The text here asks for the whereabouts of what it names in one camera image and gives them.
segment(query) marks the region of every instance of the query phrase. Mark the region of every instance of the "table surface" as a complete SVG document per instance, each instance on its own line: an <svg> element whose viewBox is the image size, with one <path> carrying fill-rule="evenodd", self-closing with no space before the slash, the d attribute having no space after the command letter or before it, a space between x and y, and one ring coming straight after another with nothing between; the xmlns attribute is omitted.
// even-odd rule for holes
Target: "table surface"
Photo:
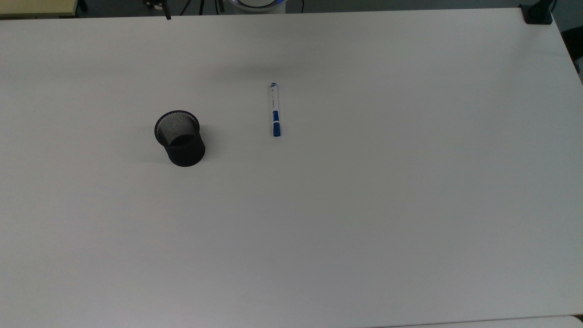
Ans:
<svg viewBox="0 0 583 328"><path fill-rule="evenodd" d="M0 17L73 16L77 0L0 0Z"/></svg>
<svg viewBox="0 0 583 328"><path fill-rule="evenodd" d="M0 30L2 327L583 312L583 92L555 25L479 9ZM153 136L170 110L202 124L191 168Z"/></svg>

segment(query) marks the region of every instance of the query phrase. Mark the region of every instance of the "black mesh pen holder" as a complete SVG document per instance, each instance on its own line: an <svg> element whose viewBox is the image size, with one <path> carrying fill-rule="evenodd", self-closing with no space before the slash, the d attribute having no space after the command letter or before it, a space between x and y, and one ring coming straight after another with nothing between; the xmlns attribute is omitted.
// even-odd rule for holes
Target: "black mesh pen holder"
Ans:
<svg viewBox="0 0 583 328"><path fill-rule="evenodd" d="M194 115L183 110L168 112L158 119L154 135L168 158L178 166L192 166L205 156L201 126Z"/></svg>

